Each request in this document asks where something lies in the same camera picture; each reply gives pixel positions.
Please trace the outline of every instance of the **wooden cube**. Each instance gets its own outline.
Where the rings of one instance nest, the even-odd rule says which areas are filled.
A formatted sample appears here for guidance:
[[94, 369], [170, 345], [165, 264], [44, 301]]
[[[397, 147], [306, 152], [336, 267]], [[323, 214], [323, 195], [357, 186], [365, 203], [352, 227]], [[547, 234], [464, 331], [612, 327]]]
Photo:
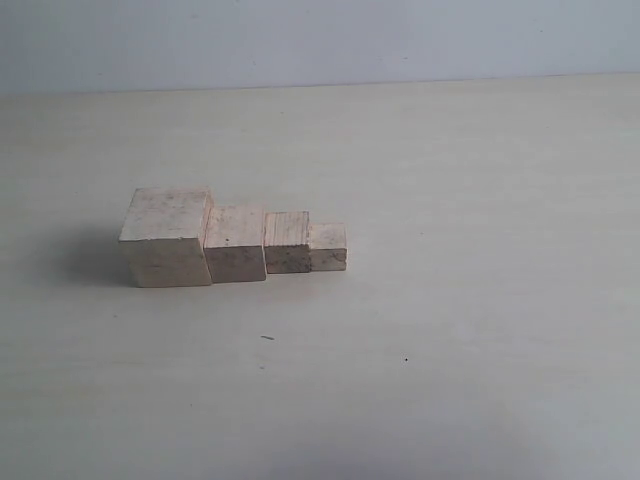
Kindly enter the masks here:
[[263, 238], [262, 207], [212, 208], [204, 254], [213, 283], [265, 280]]
[[309, 212], [267, 213], [264, 254], [268, 273], [311, 271], [308, 229]]
[[208, 188], [139, 188], [120, 248], [140, 287], [210, 285], [204, 237], [213, 206]]
[[311, 271], [347, 269], [347, 233], [343, 223], [309, 225]]

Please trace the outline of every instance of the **unpainted wooden block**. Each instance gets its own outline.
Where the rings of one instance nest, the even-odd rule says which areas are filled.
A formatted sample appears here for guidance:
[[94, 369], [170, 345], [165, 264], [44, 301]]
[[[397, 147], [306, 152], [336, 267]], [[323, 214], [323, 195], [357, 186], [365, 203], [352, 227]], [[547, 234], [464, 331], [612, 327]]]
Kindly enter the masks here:
[[213, 283], [265, 280], [263, 238], [262, 207], [212, 208], [204, 254]]
[[308, 229], [309, 212], [267, 213], [264, 254], [268, 273], [311, 271]]
[[343, 223], [309, 225], [311, 271], [347, 269], [347, 233]]
[[208, 188], [139, 188], [120, 248], [140, 287], [210, 285], [204, 238], [213, 206]]

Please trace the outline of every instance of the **row of wooden blocks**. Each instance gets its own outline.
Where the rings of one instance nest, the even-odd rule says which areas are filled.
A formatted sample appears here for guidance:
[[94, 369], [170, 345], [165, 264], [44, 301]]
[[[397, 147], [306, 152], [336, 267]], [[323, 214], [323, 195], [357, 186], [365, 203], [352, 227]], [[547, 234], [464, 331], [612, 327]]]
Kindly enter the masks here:
[[208, 188], [139, 188], [119, 239], [140, 287], [265, 280], [267, 273], [345, 270], [344, 224], [309, 212], [214, 206]]

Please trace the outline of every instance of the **light gray wall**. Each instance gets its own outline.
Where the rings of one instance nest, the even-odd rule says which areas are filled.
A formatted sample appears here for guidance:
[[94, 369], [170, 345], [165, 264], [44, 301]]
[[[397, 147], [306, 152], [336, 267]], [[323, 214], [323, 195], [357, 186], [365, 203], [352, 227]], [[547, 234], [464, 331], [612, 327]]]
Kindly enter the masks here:
[[640, 71], [638, 0], [0, 0], [0, 93]]

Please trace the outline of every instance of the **large wooden cube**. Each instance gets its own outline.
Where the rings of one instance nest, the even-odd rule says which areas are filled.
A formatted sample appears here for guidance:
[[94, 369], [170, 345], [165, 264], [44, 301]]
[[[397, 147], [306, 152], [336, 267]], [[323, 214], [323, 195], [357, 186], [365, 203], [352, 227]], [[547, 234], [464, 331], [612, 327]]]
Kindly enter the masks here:
[[210, 285], [204, 256], [208, 188], [139, 188], [120, 234], [120, 248], [140, 287]]
[[311, 271], [309, 212], [277, 212], [265, 216], [264, 254], [268, 273]]
[[343, 223], [309, 225], [311, 271], [347, 269], [347, 233]]
[[213, 283], [265, 280], [263, 238], [262, 207], [212, 208], [204, 254]]

